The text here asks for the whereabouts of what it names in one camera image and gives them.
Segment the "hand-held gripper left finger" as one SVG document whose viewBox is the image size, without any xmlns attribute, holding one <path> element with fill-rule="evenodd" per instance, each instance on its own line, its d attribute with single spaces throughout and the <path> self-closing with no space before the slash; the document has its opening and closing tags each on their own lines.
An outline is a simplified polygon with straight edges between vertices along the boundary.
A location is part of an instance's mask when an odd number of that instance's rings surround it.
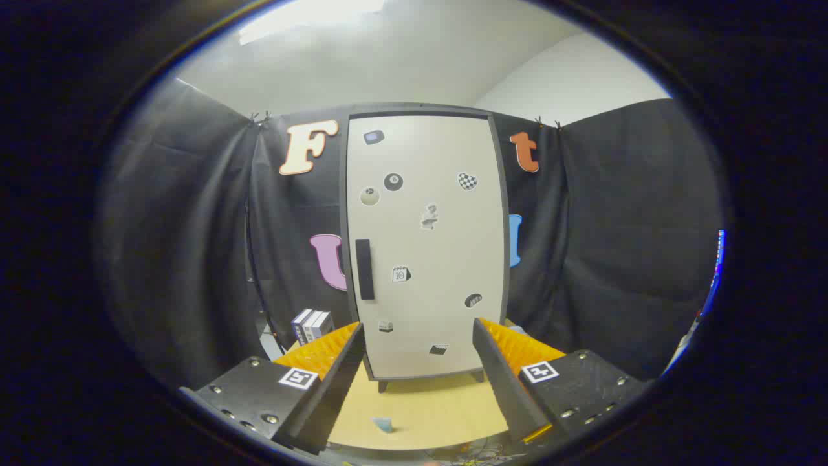
<svg viewBox="0 0 828 466">
<path fill-rule="evenodd" d="M 247 357 L 184 401 L 231 436 L 268 453 L 319 454 L 329 441 L 365 354 L 361 322 L 287 352 Z"/>
</svg>

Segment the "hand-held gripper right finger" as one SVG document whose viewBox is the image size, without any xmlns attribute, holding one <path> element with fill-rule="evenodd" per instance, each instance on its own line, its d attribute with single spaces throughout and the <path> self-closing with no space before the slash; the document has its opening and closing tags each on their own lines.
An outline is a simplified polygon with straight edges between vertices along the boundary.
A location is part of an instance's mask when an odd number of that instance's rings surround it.
<svg viewBox="0 0 828 466">
<path fill-rule="evenodd" d="M 651 386 L 596 352 L 561 352 L 482 318 L 474 320 L 472 342 L 509 434 L 522 445 L 583 439 Z"/>
</svg>

